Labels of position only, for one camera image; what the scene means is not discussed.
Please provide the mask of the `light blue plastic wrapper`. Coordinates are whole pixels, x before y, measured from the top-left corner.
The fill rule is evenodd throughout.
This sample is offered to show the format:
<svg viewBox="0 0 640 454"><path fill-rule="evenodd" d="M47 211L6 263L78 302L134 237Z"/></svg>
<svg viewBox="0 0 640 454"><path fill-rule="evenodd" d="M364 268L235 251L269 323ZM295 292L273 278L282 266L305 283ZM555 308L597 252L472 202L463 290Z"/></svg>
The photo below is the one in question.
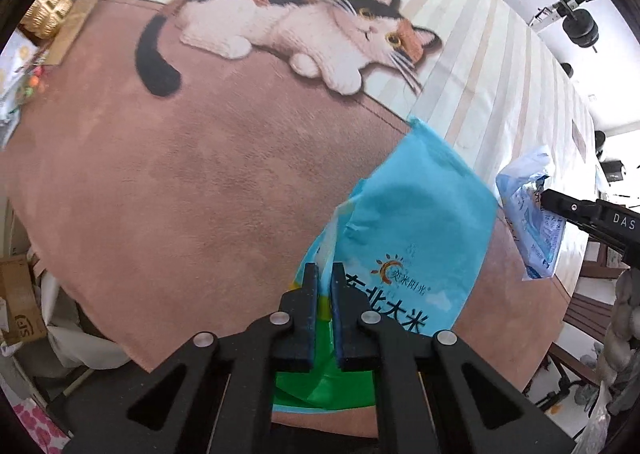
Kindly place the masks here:
<svg viewBox="0 0 640 454"><path fill-rule="evenodd" d="M506 222L525 266L524 280L550 278L558 260L565 219L541 205L554 172L551 149L545 144L514 159L496 177Z"/></svg>

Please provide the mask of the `blue green rice bag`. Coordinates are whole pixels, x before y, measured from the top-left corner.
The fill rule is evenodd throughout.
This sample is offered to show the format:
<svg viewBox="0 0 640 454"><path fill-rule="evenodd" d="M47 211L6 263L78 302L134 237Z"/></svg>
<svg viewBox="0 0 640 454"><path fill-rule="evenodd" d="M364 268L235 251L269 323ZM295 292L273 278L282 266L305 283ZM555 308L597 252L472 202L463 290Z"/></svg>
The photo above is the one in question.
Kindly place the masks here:
<svg viewBox="0 0 640 454"><path fill-rule="evenodd" d="M330 274L341 263L369 307L409 333L454 325L483 266L498 203L459 154L419 118L387 159L334 209L302 263L320 273L316 354L308 373L277 377L274 408L331 413L374 402L372 376L336 362Z"/></svg>

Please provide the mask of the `brown label patch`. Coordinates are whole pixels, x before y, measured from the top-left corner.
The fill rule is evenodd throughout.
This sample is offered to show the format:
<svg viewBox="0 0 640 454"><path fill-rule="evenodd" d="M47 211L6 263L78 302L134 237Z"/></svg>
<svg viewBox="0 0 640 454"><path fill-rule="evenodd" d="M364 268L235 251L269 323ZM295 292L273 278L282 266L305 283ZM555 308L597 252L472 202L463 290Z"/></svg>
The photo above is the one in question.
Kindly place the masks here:
<svg viewBox="0 0 640 454"><path fill-rule="evenodd" d="M587 159L587 146L575 121L572 121L572 140L580 156L585 161Z"/></svg>

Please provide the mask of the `cat pattern table mat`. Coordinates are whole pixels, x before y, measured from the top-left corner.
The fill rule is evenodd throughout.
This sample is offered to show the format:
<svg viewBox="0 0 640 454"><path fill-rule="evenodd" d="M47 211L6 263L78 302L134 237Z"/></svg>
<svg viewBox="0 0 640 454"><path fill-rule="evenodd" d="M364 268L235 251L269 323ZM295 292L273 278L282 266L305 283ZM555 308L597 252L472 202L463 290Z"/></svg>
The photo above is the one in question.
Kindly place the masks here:
<svg viewBox="0 0 640 454"><path fill-rule="evenodd" d="M594 186L593 122L561 64L503 0L402 0L442 51L420 95L373 66L354 96L256 50L239 61L160 33L181 86L144 87L134 49L168 0L99 0L1 154L1 181L43 264L145 368L192 333L271 309L334 208L420 118L495 191L547 144L563 190ZM587 159L572 140L575 121Z"/></svg>

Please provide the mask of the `cardboard box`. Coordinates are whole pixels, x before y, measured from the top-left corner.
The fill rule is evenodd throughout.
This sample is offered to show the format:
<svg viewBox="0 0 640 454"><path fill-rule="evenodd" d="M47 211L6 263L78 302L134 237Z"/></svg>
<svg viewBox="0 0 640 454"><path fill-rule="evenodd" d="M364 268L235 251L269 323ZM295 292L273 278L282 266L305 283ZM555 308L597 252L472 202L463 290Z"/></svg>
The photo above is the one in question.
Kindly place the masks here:
<svg viewBox="0 0 640 454"><path fill-rule="evenodd" d="M1 301L8 326L7 330L1 330L1 337L8 346L47 337L25 255L1 260Z"/></svg>

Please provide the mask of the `gold woven basket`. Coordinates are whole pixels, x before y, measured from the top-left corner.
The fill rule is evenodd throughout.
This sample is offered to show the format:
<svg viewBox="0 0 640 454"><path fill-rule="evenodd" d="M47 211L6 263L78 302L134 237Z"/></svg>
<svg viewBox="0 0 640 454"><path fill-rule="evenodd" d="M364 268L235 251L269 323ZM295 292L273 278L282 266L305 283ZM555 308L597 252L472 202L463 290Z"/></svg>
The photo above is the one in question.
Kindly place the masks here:
<svg viewBox="0 0 640 454"><path fill-rule="evenodd" d="M21 20L21 27L40 40L60 29L74 4L73 0L35 0Z"/></svg>

